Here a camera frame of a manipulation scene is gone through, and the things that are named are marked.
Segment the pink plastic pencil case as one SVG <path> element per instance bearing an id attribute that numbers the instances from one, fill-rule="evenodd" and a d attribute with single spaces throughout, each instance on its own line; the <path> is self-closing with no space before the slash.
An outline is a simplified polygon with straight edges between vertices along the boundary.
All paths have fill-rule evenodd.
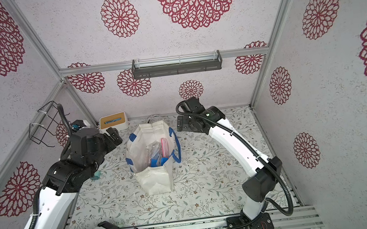
<path id="1" fill-rule="evenodd" d="M 162 138 L 161 140 L 161 150 L 162 150 L 162 157 L 168 158 L 169 157 L 169 146 L 166 138 Z"/>

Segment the clear plastic compass set case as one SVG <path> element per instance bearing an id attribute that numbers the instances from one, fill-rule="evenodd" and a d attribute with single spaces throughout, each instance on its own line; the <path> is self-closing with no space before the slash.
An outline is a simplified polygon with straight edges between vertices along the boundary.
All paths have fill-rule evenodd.
<path id="1" fill-rule="evenodd" d="M 152 144 L 148 145 L 147 147 L 147 161 L 148 161 L 148 165 L 150 166 L 150 162 L 151 162 L 151 157 L 155 154 L 161 153 L 162 154 L 162 150 L 161 150 L 161 143 L 158 141 L 153 142 Z"/>

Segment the white canvas cartoon tote bag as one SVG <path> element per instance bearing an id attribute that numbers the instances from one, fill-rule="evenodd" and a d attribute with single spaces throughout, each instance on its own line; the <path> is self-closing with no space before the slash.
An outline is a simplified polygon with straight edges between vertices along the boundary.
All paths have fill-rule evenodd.
<path id="1" fill-rule="evenodd" d="M 148 195 L 175 190 L 173 165 L 181 163 L 181 144 L 164 120 L 138 125 L 129 135 L 126 162 L 138 184 Z"/>

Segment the blue plastic box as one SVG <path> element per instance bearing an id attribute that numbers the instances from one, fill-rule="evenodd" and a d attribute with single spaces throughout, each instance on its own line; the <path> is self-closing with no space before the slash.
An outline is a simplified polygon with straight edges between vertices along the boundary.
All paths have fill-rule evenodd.
<path id="1" fill-rule="evenodd" d="M 161 162 L 162 162 L 162 154 L 161 153 L 155 154 L 151 157 L 150 166 L 160 167 L 162 165 Z"/>

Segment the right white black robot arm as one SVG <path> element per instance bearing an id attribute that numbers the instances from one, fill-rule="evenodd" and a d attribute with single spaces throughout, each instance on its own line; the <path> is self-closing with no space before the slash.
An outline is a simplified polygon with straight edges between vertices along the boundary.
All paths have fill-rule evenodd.
<path id="1" fill-rule="evenodd" d="M 177 131 L 210 136 L 243 167 L 248 179 L 242 189 L 247 195 L 239 217 L 230 218 L 227 229 L 259 229 L 267 223 L 264 212 L 272 205 L 285 216 L 294 213 L 293 198 L 281 178 L 282 161 L 270 158 L 242 136 L 218 108 L 204 108 L 196 97 L 176 105 Z"/>

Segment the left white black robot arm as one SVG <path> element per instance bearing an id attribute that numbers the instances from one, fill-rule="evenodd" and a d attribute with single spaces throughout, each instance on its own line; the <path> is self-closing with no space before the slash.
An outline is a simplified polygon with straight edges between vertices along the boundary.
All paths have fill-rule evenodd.
<path id="1" fill-rule="evenodd" d="M 69 123 L 64 108 L 57 111 L 68 132 L 68 141 L 60 160 L 48 170 L 32 201 L 32 214 L 24 229 L 57 229 L 83 184 L 91 179 L 105 155 L 123 142 L 117 129 L 105 133 L 91 128 L 88 122 L 77 120 Z M 119 229 L 110 222 L 101 222 L 94 229 Z"/>

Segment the white wooden-top tissue box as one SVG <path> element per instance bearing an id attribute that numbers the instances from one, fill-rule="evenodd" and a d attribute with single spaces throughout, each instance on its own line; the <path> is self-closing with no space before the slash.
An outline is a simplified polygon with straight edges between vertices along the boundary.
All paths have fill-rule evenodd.
<path id="1" fill-rule="evenodd" d="M 128 129 L 129 121 L 127 115 L 124 112 L 104 116 L 100 118 L 100 130 L 106 132 L 108 128 L 115 128 L 118 131 Z"/>

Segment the white round alarm clock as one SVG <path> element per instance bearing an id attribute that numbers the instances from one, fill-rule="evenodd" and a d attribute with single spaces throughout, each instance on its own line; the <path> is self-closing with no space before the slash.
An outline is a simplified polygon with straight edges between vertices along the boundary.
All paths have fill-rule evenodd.
<path id="1" fill-rule="evenodd" d="M 164 120 L 163 116 L 160 116 L 158 114 L 151 115 L 147 118 L 147 123 L 152 124 L 158 121 Z"/>

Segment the floral table mat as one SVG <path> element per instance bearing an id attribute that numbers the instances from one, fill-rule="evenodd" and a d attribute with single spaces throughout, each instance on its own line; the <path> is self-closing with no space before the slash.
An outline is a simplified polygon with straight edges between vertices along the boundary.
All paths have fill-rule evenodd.
<path id="1" fill-rule="evenodd" d="M 205 134 L 178 133 L 181 163 L 173 166 L 174 191 L 150 196 L 125 161 L 126 146 L 106 156 L 100 178 L 81 188 L 66 229 L 93 229 L 100 222 L 118 227 L 200 219 L 239 213 L 248 178 L 237 160 Z"/>

